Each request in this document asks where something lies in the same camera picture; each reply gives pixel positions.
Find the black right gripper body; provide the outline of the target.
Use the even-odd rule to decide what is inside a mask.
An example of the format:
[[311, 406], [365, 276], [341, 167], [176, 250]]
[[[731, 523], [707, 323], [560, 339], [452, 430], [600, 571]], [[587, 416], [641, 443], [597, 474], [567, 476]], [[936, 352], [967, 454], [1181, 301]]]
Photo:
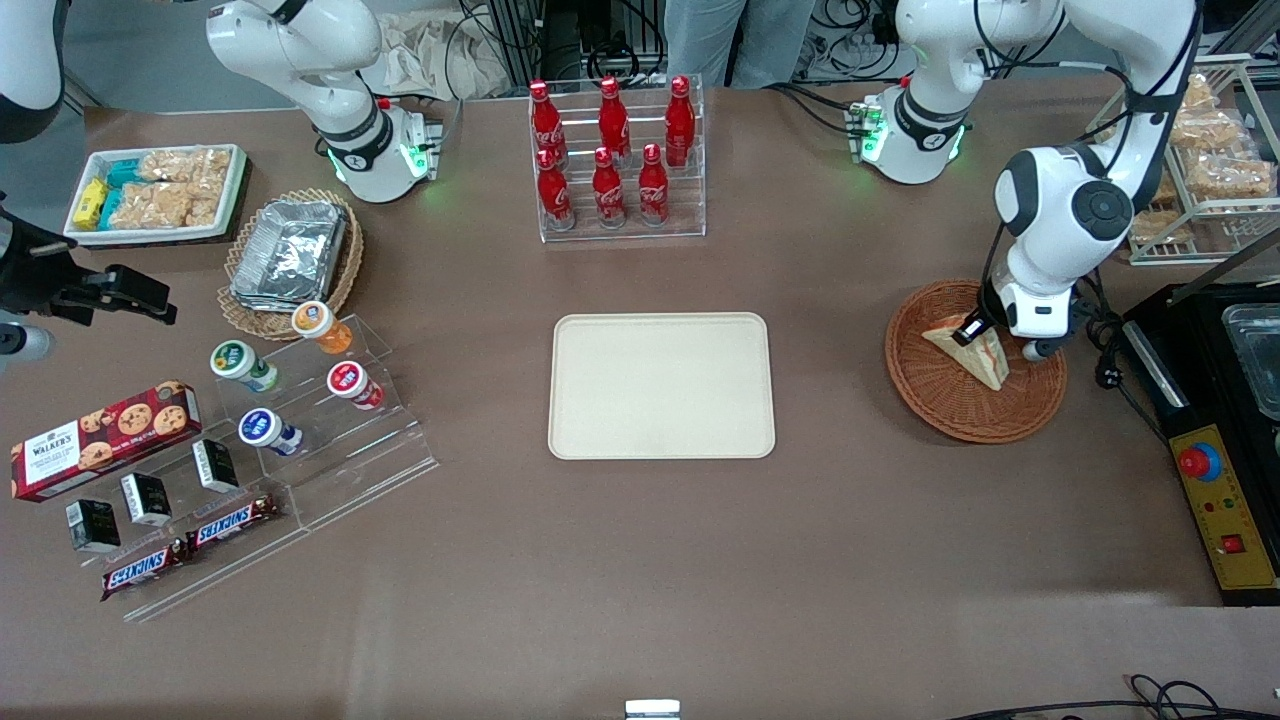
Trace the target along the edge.
[[76, 241], [1, 210], [1, 307], [14, 315], [55, 316], [55, 302], [76, 279]]

